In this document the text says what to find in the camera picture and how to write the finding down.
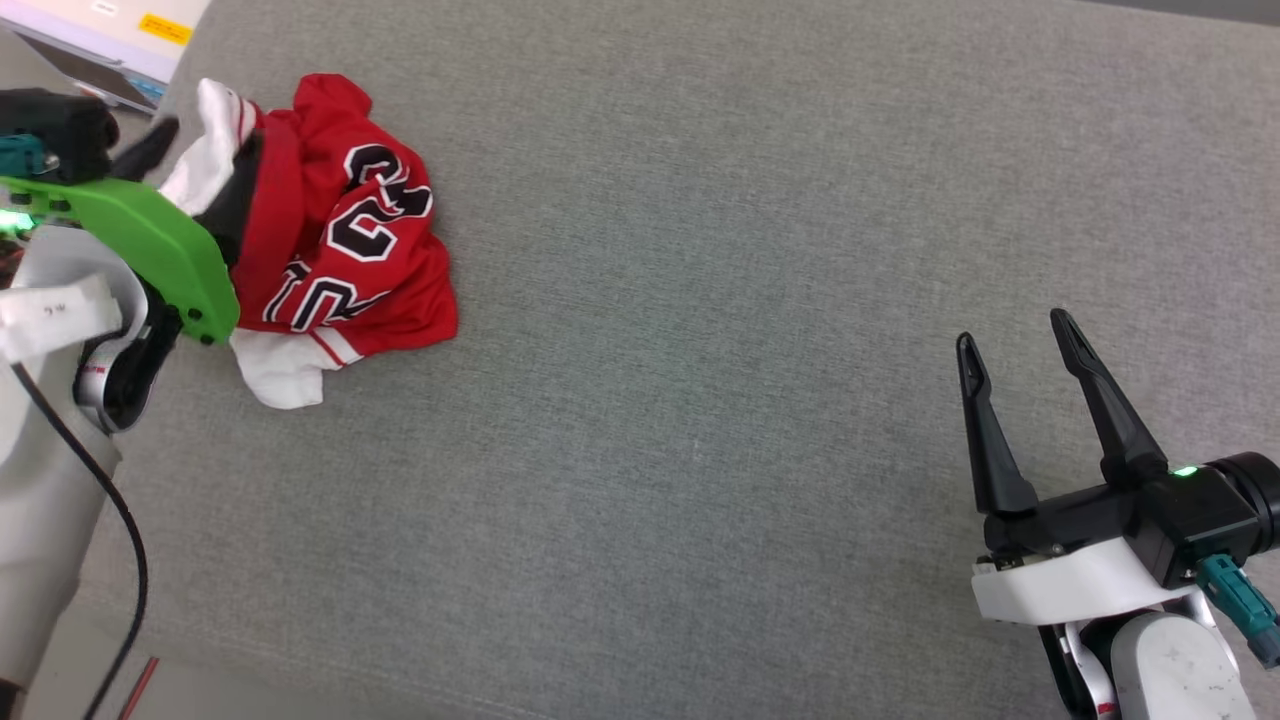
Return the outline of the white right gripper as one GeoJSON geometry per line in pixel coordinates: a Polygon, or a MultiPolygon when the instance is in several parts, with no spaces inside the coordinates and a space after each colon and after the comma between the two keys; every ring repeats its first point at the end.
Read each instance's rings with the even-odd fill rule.
{"type": "MultiPolygon", "coordinates": [[[[1169,459],[1062,307],[1050,322],[1064,366],[1078,379],[1102,448],[1108,486],[1134,489],[1166,477],[1169,459]]],[[[1012,456],[991,402],[992,382],[975,340],[956,341],[957,373],[975,509],[987,555],[974,566],[972,591],[982,618],[1027,626],[1115,616],[1192,594],[1152,578],[1124,537],[1133,496],[1107,486],[1038,505],[1012,456]]]]}

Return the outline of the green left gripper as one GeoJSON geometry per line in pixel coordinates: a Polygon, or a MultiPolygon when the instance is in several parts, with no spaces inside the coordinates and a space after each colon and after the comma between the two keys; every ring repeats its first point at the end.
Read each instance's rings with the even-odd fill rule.
{"type": "Polygon", "coordinates": [[[241,314],[228,266],[238,263],[244,243],[261,131],[250,132],[233,158],[230,178],[193,219],[141,184],[163,164],[179,129],[177,117],[161,117],[114,156],[106,179],[64,186],[5,177],[3,187],[29,196],[22,211],[69,218],[114,251],[180,311],[187,336],[204,345],[224,343],[241,314]]]}

